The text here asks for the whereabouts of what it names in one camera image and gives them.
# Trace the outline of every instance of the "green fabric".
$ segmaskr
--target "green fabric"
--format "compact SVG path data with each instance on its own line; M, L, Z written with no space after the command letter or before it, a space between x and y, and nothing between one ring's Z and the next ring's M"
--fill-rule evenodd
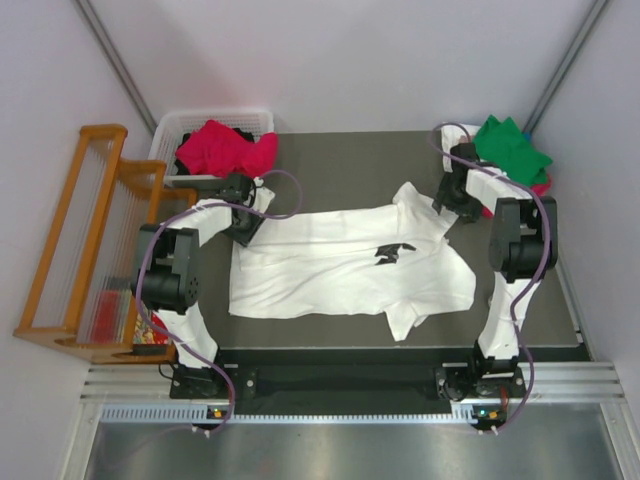
M528 187L547 182L551 158L533 148L511 117L500 122L491 115L473 143L482 160L498 165L510 179Z

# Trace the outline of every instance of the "white t-shirt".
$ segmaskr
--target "white t-shirt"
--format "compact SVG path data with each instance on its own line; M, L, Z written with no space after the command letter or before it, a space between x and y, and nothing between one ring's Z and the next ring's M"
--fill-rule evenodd
M229 312L295 318L386 312L393 338L433 314L468 310L475 275L444 234L457 216L405 183L384 207L265 220L234 245Z

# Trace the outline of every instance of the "basket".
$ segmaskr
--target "basket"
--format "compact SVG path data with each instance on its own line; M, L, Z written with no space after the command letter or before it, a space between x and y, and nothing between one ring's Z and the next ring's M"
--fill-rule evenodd
M216 120L230 128L240 128L253 134L256 141L273 132L273 114L265 111L182 110L162 117L153 136L149 158L167 164L164 184L170 187L206 189L213 175L176 175L176 150L185 133L202 128L207 120Z

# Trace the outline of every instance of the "red cloth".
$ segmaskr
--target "red cloth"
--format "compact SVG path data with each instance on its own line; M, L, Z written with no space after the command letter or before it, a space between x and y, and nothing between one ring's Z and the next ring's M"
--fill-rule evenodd
M531 190L533 190L536 195L541 197L551 188L552 183L553 182L551 180L551 175L547 173L547 183L538 183L537 185L533 185L531 187ZM482 209L482 215L487 218L493 218L493 213L491 213L491 210L486 207Z
M226 125L209 120L176 150L176 157L192 175L226 177L237 172L254 178L273 168L277 151L275 133L252 143Z

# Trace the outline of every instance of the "wooden rack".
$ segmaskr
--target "wooden rack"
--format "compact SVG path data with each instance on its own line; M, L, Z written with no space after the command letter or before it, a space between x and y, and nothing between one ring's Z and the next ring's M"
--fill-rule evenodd
M173 345L134 348L137 231L160 209L190 207L197 192L164 188L164 162L122 158L126 136L121 125L80 130L14 335L93 363L161 363L174 360Z

